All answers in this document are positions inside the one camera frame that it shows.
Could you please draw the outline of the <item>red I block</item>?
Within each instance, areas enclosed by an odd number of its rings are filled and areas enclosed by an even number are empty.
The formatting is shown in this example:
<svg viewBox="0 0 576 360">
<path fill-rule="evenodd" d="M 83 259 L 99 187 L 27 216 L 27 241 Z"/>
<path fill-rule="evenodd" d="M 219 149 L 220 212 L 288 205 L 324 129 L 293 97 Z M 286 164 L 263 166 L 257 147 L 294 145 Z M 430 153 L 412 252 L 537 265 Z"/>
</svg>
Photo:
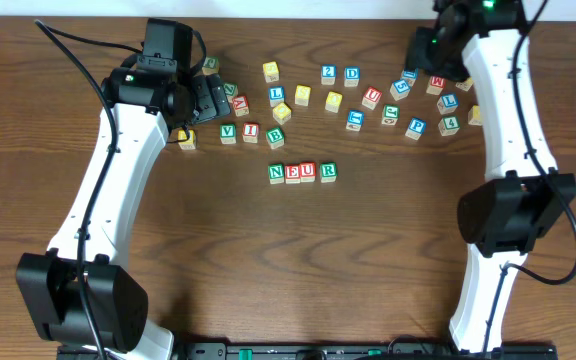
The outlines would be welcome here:
<svg viewBox="0 0 576 360">
<path fill-rule="evenodd" d="M 244 123 L 242 128 L 242 139 L 246 143 L 257 143 L 260 126 L 257 123 Z"/>
</svg>

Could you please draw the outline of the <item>blue P block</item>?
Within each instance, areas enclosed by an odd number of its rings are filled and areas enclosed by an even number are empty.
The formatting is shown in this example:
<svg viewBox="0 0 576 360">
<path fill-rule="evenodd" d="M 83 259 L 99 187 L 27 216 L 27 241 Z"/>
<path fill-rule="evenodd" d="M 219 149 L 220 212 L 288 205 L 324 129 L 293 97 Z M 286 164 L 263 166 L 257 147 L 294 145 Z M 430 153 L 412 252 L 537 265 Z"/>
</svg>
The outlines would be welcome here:
<svg viewBox="0 0 576 360">
<path fill-rule="evenodd" d="M 426 125 L 424 120 L 413 117 L 406 129 L 405 136 L 417 141 L 424 134 Z"/>
</svg>

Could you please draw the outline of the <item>yellow S block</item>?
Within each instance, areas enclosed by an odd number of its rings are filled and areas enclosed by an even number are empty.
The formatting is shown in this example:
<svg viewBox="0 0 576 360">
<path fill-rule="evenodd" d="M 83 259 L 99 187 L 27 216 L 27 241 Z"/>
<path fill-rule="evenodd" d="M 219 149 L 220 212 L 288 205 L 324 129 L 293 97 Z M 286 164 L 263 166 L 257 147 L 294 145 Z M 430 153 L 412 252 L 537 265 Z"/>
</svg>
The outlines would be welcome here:
<svg viewBox="0 0 576 360">
<path fill-rule="evenodd" d="M 295 104 L 307 107 L 309 105 L 311 88 L 306 85 L 297 85 L 295 90 Z"/>
</svg>

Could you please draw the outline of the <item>green N block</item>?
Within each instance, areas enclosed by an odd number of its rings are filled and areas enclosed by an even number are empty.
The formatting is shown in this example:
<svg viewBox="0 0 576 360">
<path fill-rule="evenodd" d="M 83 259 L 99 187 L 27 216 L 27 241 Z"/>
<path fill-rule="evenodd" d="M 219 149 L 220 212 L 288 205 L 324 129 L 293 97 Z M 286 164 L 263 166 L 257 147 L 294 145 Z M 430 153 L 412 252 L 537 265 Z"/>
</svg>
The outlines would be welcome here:
<svg viewBox="0 0 576 360">
<path fill-rule="evenodd" d="M 269 182 L 271 184 L 281 184 L 285 182 L 285 168 L 281 163 L 268 166 Z"/>
</svg>

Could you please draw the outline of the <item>red E block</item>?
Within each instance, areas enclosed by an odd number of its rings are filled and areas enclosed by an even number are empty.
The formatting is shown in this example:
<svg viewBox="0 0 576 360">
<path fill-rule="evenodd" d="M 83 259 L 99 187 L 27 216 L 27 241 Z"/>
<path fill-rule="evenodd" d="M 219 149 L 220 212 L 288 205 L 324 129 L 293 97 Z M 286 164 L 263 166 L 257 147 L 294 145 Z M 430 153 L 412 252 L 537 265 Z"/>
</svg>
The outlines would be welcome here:
<svg viewBox="0 0 576 360">
<path fill-rule="evenodd" d="M 299 184 L 301 182 L 300 168 L 298 165 L 285 166 L 285 183 Z"/>
</svg>

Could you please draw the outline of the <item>green R block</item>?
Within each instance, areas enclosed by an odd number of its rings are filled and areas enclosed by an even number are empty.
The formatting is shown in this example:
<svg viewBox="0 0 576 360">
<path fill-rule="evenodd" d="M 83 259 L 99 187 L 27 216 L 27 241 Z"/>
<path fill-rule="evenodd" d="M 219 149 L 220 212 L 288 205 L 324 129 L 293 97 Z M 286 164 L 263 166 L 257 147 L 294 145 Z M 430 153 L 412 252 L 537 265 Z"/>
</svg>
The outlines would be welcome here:
<svg viewBox="0 0 576 360">
<path fill-rule="evenodd" d="M 338 176 L 337 166 L 334 162 L 322 163 L 320 165 L 320 181 L 322 183 L 335 182 Z"/>
</svg>

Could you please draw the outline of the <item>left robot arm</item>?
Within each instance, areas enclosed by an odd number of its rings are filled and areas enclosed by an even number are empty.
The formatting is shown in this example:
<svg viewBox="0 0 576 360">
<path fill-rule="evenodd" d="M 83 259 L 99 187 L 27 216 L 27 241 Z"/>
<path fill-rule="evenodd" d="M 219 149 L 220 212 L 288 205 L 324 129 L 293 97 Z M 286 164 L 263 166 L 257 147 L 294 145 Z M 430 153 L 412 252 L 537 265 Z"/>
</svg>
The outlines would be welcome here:
<svg viewBox="0 0 576 360">
<path fill-rule="evenodd" d="M 92 83 L 102 110 L 74 203 L 42 254 L 22 255 L 16 282 L 38 336 L 91 359 L 169 359 L 173 333 L 148 317 L 129 275 L 132 228 L 152 167 L 171 134 L 229 114 L 218 75 L 193 60 L 191 27 L 147 22 L 140 48 Z"/>
</svg>

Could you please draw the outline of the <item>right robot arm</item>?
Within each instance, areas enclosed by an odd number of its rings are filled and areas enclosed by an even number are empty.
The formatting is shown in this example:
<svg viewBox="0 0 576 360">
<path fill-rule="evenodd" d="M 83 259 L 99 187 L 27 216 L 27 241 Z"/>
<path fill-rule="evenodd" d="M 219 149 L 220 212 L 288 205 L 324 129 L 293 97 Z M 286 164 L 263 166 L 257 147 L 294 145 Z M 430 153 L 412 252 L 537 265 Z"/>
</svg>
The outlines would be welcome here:
<svg viewBox="0 0 576 360">
<path fill-rule="evenodd" d="M 435 24 L 413 34 L 404 67 L 473 80 L 486 152 L 484 184 L 457 207 L 468 258 L 449 331 L 458 355 L 493 358 L 503 351 L 501 328 L 518 274 L 551 286 L 576 276 L 576 255 L 558 279 L 524 265 L 560 216 L 568 218 L 576 247 L 576 179 L 559 171 L 541 127 L 529 66 L 537 20 L 527 18 L 522 1 L 446 0 L 433 9 Z"/>
</svg>

